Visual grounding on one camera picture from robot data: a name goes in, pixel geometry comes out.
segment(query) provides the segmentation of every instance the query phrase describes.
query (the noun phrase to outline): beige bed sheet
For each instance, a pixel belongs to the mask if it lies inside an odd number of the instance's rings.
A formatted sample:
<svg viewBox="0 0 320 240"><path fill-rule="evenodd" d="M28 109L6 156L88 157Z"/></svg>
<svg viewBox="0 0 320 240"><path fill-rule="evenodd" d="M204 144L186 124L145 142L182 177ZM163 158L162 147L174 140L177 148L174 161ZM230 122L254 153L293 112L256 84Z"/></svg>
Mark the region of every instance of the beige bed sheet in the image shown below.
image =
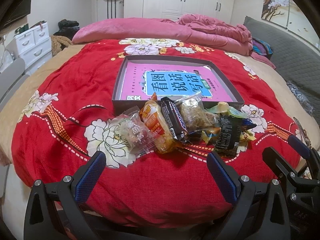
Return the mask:
<svg viewBox="0 0 320 240"><path fill-rule="evenodd" d="M12 136L22 109L46 77L60 68L62 64L72 56L76 55L83 46L84 45L70 46L44 64L31 77L27 78L0 113L0 150L2 148L10 161L12 161ZM316 120L303 110L295 96L290 92L284 79L270 66L262 62L258 62L251 57L235 55L271 87L284 111L289 117L296 117L300 121L308 133L312 146L318 150L320 148L319 126Z"/></svg>

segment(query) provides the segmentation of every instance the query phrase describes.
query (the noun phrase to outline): drawer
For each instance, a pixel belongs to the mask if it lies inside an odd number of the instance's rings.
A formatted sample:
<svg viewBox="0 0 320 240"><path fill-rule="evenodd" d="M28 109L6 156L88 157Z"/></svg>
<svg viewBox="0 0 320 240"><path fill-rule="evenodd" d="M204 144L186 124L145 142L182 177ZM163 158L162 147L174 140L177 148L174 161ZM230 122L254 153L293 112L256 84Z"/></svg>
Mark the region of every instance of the drawer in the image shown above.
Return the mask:
<svg viewBox="0 0 320 240"><path fill-rule="evenodd" d="M35 63L33 63L30 67L25 70L25 73L31 76L34 72L36 72L44 63L52 58L52 52L48 52L43 57L38 59Z"/></svg>
<svg viewBox="0 0 320 240"><path fill-rule="evenodd" d="M182 15L180 15L180 14L162 13L163 19L170 19L173 21L178 21L181 17L182 17Z"/></svg>
<svg viewBox="0 0 320 240"><path fill-rule="evenodd" d="M36 45L41 43L41 41L45 40L49 37L49 29L48 24L44 23L42 25L42 28L40 26L37 26L33 29L33 35L35 37L35 43Z"/></svg>
<svg viewBox="0 0 320 240"><path fill-rule="evenodd" d="M20 34L15 38L16 41L16 53L19 55L35 45L35 39L33 32L29 31L24 34Z"/></svg>
<svg viewBox="0 0 320 240"><path fill-rule="evenodd" d="M24 60L24 62L26 63L26 69L27 69L33 63L35 63L38 59L40 59L45 54L47 54L49 51L51 51L51 39L47 38L46 40L36 45L35 47L20 54L19 57Z"/></svg>

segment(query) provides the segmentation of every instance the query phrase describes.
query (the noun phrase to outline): blue gripper pad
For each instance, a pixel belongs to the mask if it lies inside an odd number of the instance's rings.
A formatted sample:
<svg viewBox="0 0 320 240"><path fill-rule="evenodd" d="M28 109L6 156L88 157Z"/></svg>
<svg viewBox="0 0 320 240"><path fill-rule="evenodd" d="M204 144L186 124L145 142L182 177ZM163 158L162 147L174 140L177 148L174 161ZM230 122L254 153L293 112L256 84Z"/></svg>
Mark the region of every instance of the blue gripper pad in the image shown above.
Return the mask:
<svg viewBox="0 0 320 240"><path fill-rule="evenodd" d="M86 167L87 170L85 174L81 178L79 178L78 183L75 185L74 197L77 203L81 204L87 202L105 166L106 155L103 152L96 152L92 156L89 163L87 163L87 165L82 166Z"/></svg>
<svg viewBox="0 0 320 240"><path fill-rule="evenodd" d="M213 155L213 153L208 154L207 167L212 177L217 183L225 201L234 205L236 204L239 196L237 195L237 187L223 166L225 166L225 168L229 168L229 166L227 166L219 156L216 157Z"/></svg>
<svg viewBox="0 0 320 240"><path fill-rule="evenodd" d="M288 144L304 159L310 158L310 149L297 137L290 135Z"/></svg>

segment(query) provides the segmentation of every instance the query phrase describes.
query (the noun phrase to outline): television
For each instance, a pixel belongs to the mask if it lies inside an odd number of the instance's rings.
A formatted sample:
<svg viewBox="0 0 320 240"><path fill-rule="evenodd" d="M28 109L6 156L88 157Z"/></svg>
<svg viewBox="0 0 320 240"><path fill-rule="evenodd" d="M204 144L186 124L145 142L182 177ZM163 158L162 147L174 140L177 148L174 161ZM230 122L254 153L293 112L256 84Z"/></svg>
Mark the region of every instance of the television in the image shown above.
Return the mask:
<svg viewBox="0 0 320 240"><path fill-rule="evenodd" d="M26 17L31 11L31 0L23 0L10 15L3 28L9 27L12 23Z"/></svg>

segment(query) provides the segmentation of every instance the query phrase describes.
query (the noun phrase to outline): gray quilted headboard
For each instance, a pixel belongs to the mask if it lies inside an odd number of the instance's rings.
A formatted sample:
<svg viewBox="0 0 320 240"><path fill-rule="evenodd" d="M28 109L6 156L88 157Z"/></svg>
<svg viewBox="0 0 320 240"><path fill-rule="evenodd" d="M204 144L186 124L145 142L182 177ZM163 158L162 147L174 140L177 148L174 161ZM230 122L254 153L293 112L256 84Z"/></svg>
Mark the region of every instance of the gray quilted headboard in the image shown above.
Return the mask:
<svg viewBox="0 0 320 240"><path fill-rule="evenodd" d="M308 97L315 107L313 116L320 124L320 56L294 36L269 24L247 16L244 25L253 37L271 45L276 71Z"/></svg>

